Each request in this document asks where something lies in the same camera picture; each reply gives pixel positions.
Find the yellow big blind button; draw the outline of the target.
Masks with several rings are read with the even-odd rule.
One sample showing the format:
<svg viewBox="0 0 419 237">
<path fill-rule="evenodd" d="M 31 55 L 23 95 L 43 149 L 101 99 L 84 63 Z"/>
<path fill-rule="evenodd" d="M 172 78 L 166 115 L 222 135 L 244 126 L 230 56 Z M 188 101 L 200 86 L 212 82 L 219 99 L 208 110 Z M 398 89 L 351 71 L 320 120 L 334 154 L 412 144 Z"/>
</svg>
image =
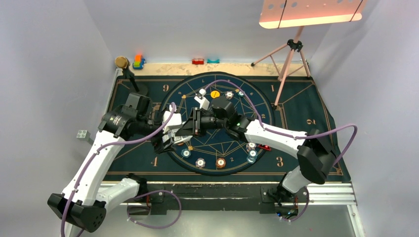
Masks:
<svg viewBox="0 0 419 237">
<path fill-rule="evenodd" d="M 217 91 L 217 90 L 213 90 L 211 93 L 210 93 L 210 96 L 211 96 L 211 98 L 217 98 L 217 97 L 219 97 L 220 96 L 220 92 L 219 91 Z"/>
</svg>

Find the red triangular dealer button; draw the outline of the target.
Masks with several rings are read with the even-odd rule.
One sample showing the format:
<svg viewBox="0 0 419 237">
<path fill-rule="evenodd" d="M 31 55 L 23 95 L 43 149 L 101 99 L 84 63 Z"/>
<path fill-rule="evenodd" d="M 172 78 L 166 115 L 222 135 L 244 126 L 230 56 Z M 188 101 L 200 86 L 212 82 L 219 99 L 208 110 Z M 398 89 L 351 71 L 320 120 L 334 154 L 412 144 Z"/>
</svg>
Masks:
<svg viewBox="0 0 419 237">
<path fill-rule="evenodd" d="M 259 144 L 258 147 L 266 151 L 271 151 L 271 147 L 267 145 Z"/>
</svg>

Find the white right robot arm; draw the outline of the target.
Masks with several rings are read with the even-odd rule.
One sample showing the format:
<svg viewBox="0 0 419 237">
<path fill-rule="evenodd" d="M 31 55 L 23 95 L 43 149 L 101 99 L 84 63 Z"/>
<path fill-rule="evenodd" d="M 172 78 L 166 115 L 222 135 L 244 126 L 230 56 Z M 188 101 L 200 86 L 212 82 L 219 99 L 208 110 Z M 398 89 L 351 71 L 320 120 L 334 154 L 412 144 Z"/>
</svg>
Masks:
<svg viewBox="0 0 419 237">
<path fill-rule="evenodd" d="M 337 161 L 333 147 L 318 130 L 305 133 L 265 124 L 239 114 L 227 99 L 216 98 L 212 102 L 202 99 L 186 121 L 179 113 L 166 120 L 171 124 L 165 129 L 172 130 L 175 144 L 203 136 L 208 129 L 224 129 L 233 140 L 267 145 L 296 158 L 297 167 L 284 176 L 277 188 L 279 198 L 284 201 L 291 200 L 309 184 L 324 184 Z"/>
</svg>

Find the blue playing card deck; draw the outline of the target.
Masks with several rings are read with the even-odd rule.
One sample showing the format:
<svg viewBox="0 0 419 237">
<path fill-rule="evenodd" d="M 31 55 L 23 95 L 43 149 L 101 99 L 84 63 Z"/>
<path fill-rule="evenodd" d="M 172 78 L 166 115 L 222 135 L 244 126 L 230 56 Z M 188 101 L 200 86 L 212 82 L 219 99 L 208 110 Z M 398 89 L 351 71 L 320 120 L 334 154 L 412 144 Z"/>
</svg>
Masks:
<svg viewBox="0 0 419 237">
<path fill-rule="evenodd" d="M 190 141 L 191 138 L 193 138 L 193 136 L 173 136 L 171 141 L 173 145 L 178 145 L 180 143 L 186 143 Z"/>
</svg>

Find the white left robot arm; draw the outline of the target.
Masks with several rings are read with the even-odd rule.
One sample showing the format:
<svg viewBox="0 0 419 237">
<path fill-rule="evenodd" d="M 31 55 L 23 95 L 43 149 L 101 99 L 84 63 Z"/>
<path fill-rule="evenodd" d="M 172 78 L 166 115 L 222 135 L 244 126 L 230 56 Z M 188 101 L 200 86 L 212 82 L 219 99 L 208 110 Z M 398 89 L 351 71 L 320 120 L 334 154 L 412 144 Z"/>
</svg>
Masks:
<svg viewBox="0 0 419 237">
<path fill-rule="evenodd" d="M 121 203 L 129 199 L 141 202 L 151 195 L 146 179 L 133 173 L 114 186 L 99 191 L 111 163 L 124 146 L 154 138 L 161 141 L 166 128 L 175 122 L 175 103 L 164 110 L 160 122 L 148 118 L 149 104 L 149 97 L 130 93 L 125 104 L 107 112 L 76 175 L 62 192 L 52 193 L 48 198 L 48 206 L 61 219 L 62 237 L 79 237 L 84 231 L 95 232 L 106 214 Z"/>
</svg>

